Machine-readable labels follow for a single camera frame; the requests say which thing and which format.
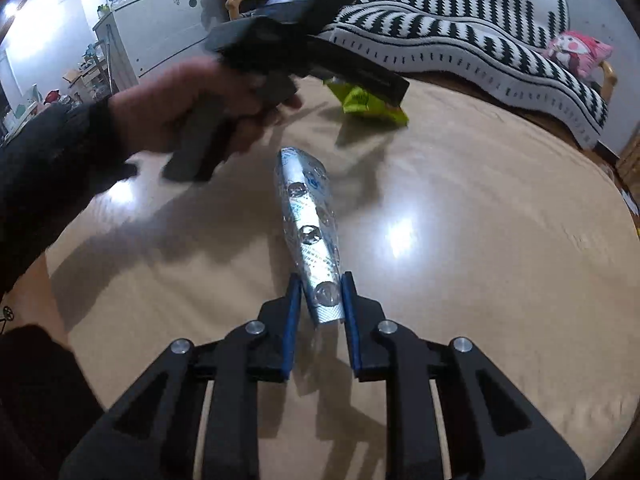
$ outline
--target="black and white striped blanket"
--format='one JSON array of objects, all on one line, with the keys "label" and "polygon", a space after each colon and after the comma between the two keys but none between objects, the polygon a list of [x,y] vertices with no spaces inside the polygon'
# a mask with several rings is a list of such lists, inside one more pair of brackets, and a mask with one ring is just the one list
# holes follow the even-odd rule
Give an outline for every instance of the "black and white striped blanket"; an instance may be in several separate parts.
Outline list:
[{"label": "black and white striped blanket", "polygon": [[539,54],[568,28],[565,0],[358,0],[321,37],[396,72],[456,73],[507,105],[555,116],[592,148],[606,103]]}]

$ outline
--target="white cabinet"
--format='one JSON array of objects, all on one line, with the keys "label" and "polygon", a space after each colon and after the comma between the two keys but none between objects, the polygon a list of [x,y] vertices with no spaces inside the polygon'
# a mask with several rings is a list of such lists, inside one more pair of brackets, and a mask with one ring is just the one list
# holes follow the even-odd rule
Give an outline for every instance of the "white cabinet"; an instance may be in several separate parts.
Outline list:
[{"label": "white cabinet", "polygon": [[[131,0],[95,25],[98,39],[111,45],[111,71],[120,90],[202,51],[207,31],[200,1]],[[212,23],[225,19],[221,11]]]}]

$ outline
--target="person's arm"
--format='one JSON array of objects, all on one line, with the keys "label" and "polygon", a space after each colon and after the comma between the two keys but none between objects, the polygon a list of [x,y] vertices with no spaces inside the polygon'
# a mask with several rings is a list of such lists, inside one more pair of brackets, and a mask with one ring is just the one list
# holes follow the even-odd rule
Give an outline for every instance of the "person's arm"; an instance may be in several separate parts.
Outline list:
[{"label": "person's arm", "polygon": [[0,292],[89,200],[132,175],[108,101],[52,105],[0,150]]},{"label": "person's arm", "polygon": [[204,92],[220,95],[229,112],[250,116],[239,121],[230,154],[247,150],[277,118],[256,116],[251,78],[200,57],[96,104],[52,105],[0,148],[0,296],[92,197],[135,174],[125,165],[129,156],[171,151],[180,118]]}]

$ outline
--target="pink plush toy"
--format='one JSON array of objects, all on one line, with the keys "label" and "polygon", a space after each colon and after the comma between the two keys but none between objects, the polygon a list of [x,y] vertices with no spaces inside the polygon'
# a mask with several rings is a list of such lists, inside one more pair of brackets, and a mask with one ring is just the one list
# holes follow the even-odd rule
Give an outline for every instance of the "pink plush toy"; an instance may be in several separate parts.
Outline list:
[{"label": "pink plush toy", "polygon": [[543,55],[577,78],[584,79],[612,52],[613,47],[608,44],[567,30],[549,42]]}]

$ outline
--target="black gripper frame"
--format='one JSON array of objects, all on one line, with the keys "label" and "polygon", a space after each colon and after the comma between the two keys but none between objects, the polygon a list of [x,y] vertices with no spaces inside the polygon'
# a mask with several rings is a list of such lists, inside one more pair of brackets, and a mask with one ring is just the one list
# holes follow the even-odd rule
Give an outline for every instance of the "black gripper frame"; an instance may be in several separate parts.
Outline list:
[{"label": "black gripper frame", "polygon": [[342,299],[356,378],[386,381],[387,480],[444,478],[430,380],[454,479],[584,480],[578,456],[469,339],[445,346],[386,320],[377,301],[358,296],[350,272]]},{"label": "black gripper frame", "polygon": [[191,479],[212,380],[202,479],[257,479],[257,381],[289,378],[300,298],[293,274],[286,296],[263,304],[257,322],[202,346],[174,341],[80,441],[60,479]]}]

